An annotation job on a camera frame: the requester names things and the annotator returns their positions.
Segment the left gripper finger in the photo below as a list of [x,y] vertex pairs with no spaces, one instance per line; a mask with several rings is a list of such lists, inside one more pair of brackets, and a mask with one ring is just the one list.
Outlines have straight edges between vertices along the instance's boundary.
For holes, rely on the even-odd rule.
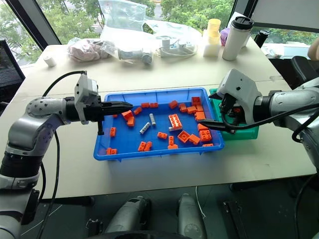
[[133,106],[103,106],[102,116],[118,115],[131,110]]
[[102,107],[104,108],[132,108],[133,105],[127,102],[120,101],[109,101],[109,102],[101,102]]

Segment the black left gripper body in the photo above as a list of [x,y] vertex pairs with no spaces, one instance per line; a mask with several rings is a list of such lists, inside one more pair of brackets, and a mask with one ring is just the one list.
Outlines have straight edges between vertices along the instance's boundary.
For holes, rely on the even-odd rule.
[[87,121],[97,122],[98,135],[104,135],[103,123],[104,120],[104,108],[102,102],[96,102],[90,106],[84,108],[84,115]]

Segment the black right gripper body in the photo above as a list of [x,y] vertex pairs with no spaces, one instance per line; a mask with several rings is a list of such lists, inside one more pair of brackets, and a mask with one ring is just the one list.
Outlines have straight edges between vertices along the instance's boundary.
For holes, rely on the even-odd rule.
[[227,125],[247,124],[242,106],[236,103],[236,99],[230,94],[226,94],[220,105],[222,122]]

